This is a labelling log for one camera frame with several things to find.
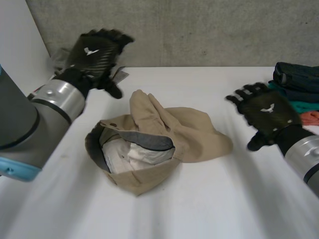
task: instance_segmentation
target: white table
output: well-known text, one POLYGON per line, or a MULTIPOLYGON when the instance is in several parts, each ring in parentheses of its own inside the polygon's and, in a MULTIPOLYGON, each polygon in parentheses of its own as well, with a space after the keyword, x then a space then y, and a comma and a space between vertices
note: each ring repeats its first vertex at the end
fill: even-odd
POLYGON ((250 153, 255 131, 227 94, 267 81, 272 67, 127 68, 121 100, 90 93, 43 172, 32 183, 1 179, 2 239, 317 239, 319 200, 275 146, 250 153), (129 113, 142 89, 164 107, 207 112, 230 136, 231 155, 181 164, 157 188, 139 197, 109 182, 89 159, 84 138, 100 119, 129 113))

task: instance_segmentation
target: teal garment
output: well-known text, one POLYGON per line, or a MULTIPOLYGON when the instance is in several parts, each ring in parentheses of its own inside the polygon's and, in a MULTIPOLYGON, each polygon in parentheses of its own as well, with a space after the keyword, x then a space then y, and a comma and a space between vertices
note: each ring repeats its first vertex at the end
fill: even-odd
MULTIPOLYGON (((286 93, 280 87, 276 86, 274 83, 269 83, 268 87, 270 89, 278 91, 282 96, 286 97, 286 93)), ((303 101, 289 101, 294 109, 302 114, 309 111, 319 111, 319 103, 307 103, 303 101)))

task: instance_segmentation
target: gray concrete wall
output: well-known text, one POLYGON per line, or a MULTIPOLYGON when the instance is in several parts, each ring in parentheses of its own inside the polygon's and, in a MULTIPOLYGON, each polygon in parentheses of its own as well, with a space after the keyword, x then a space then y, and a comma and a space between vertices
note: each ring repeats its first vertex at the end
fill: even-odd
POLYGON ((27 0, 50 53, 80 33, 136 39, 127 66, 319 65, 318 0, 27 0))

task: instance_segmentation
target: tan jacket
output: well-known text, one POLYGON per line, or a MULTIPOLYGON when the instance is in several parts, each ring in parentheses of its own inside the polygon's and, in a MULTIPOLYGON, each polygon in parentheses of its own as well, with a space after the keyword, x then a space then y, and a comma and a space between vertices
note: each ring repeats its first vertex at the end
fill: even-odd
POLYGON ((113 183, 136 195, 157 186, 180 162, 206 161, 232 151, 231 140, 215 130, 204 112, 185 107, 164 109, 152 94, 141 90, 133 92, 130 109, 130 115, 101 120, 87 135, 86 149, 113 183), (175 147, 175 152, 172 159, 152 168, 111 174, 101 148, 119 137, 150 150, 175 147))

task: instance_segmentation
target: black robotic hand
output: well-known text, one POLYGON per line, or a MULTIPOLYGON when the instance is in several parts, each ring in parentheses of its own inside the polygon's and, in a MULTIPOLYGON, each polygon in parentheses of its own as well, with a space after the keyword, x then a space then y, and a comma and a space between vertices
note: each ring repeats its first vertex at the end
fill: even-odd
POLYGON ((112 68, 123 48, 134 40, 117 30, 91 30, 82 34, 65 64, 65 70, 55 79, 69 82, 84 97, 90 89, 104 89, 112 97, 122 97, 121 90, 111 78, 112 68))
POLYGON ((302 125, 298 113, 287 99, 262 83, 245 85, 235 94, 239 97, 227 96, 226 99, 234 103, 248 124, 258 130, 247 145, 250 151, 257 151, 264 145, 273 145, 284 128, 302 125))

